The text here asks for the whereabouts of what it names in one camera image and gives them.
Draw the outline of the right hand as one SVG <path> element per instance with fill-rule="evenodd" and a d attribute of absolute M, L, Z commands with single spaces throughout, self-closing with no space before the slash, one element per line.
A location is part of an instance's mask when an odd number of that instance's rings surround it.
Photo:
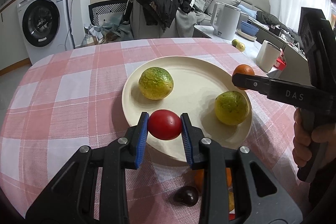
<path fill-rule="evenodd" d="M 302 127 L 300 109 L 294 112 L 294 139 L 293 159 L 298 167 L 304 167 L 311 159 L 312 152 L 309 149 L 310 143 L 328 143 L 325 156 L 320 168 L 323 168 L 335 160 L 335 124 L 326 124 L 316 128 L 312 133 L 306 132 Z"/>

